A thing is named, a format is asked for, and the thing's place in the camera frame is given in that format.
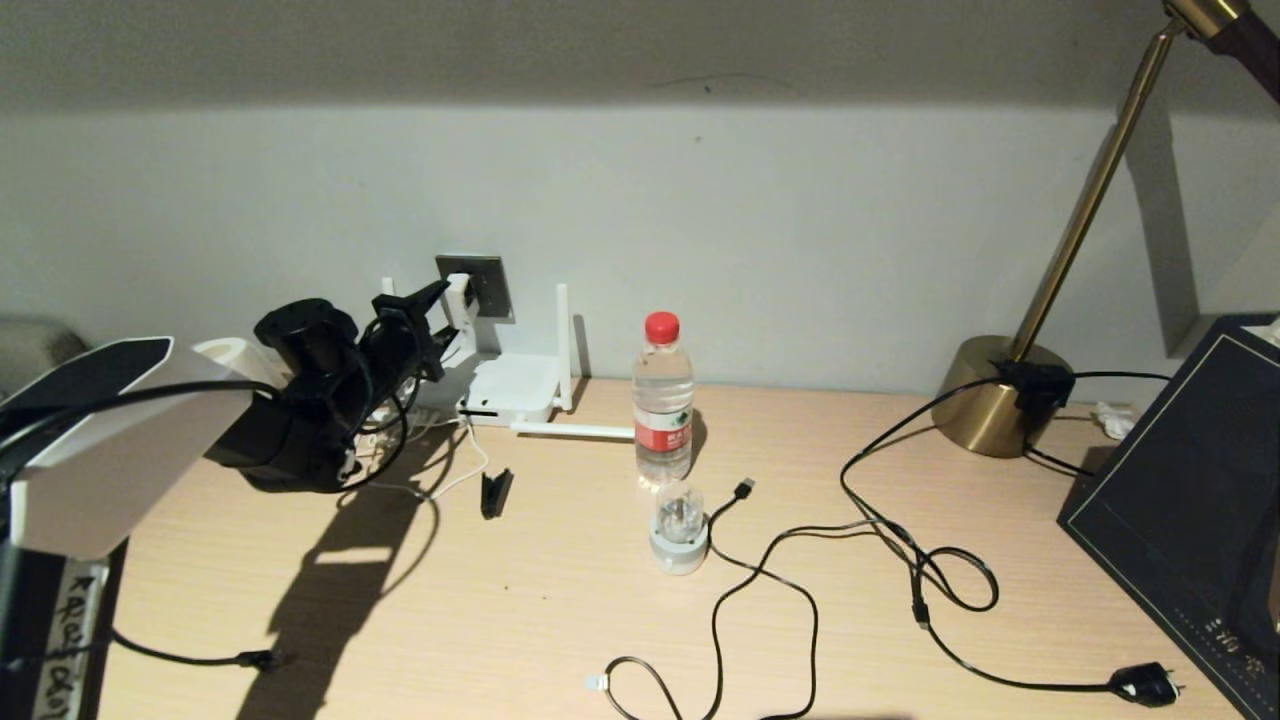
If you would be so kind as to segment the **gold desk lamp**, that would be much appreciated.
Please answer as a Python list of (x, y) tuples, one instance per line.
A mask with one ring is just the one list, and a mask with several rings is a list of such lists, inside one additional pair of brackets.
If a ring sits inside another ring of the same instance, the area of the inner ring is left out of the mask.
[[(1180, 37), (1242, 67), (1280, 105), (1280, 37), (1251, 0), (1160, 0), (1165, 23), (1151, 36), (1085, 177), (1030, 302), (1011, 336), (979, 334), (957, 347), (938, 395), (929, 405), (934, 427), (956, 446), (988, 457), (1020, 457), (1036, 445), (1057, 414), (1027, 414), (1014, 406), (1015, 391), (995, 368), (1002, 361), (1065, 365), (1038, 340), (1069, 272), (1094, 224), (1170, 50)], [(1075, 372), (1076, 380), (1085, 379)]]

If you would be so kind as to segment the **black box on lamp base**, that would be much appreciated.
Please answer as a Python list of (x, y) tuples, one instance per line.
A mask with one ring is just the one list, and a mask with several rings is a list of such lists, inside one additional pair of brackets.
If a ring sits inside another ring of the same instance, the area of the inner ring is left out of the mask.
[(1014, 388), (1014, 406), (1027, 414), (1056, 413), (1076, 383), (1076, 374), (1059, 364), (1002, 361), (995, 368), (1001, 382)]

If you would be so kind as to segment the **clear dome grey base gadget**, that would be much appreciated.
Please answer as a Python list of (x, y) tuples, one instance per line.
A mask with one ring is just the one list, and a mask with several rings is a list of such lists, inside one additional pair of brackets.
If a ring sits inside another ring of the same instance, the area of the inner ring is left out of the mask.
[(655, 565), (673, 577), (696, 571), (707, 556), (708, 538), (709, 514), (703, 492), (689, 480), (663, 486), (648, 532)]

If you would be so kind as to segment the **red capped water bottle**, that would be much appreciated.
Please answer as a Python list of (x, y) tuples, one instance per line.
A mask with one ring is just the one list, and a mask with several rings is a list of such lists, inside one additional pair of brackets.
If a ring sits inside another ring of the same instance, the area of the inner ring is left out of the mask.
[(659, 488), (690, 473), (694, 395), (692, 360), (682, 345), (681, 320), (668, 311), (649, 314), (643, 351), (632, 365), (634, 447), (645, 486)]

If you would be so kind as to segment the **white router with antennas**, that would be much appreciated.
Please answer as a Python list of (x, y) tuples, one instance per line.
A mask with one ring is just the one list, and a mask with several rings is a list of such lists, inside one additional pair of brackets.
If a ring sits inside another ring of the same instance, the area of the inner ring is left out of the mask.
[(474, 327), (463, 348), (443, 368), (444, 379), (406, 380), (401, 402), (410, 425), (436, 427), (447, 421), (503, 427), (521, 436), (559, 436), (590, 439), (634, 439), (632, 427), (553, 421), (557, 413), (575, 409), (573, 360), (579, 341), (570, 307), (570, 287), (556, 286), (556, 351), (547, 354), (486, 354), (480, 350), (477, 301), (471, 306)]

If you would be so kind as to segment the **white tape roll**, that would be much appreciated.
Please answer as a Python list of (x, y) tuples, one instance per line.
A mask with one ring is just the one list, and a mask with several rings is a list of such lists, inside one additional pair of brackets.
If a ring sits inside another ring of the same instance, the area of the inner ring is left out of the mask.
[(252, 380), (284, 389), (289, 378), (282, 365), (255, 342), (238, 337), (209, 340), (192, 350), (209, 360), (209, 375), (219, 380)]

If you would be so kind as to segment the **grey wall socket plate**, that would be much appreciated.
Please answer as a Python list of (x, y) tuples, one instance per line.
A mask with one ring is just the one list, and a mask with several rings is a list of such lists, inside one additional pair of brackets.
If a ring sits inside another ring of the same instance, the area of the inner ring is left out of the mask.
[(477, 301), (477, 315), (484, 319), (511, 323), (515, 320), (509, 286), (503, 261), (497, 255), (440, 254), (435, 256), (442, 278), (466, 274), (468, 287)]

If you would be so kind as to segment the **grey cushion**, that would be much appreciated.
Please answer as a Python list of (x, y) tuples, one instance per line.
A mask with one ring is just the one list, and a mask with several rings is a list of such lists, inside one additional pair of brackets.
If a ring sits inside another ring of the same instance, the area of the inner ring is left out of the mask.
[(87, 348), (86, 342), (60, 322), (0, 316), (0, 400)]

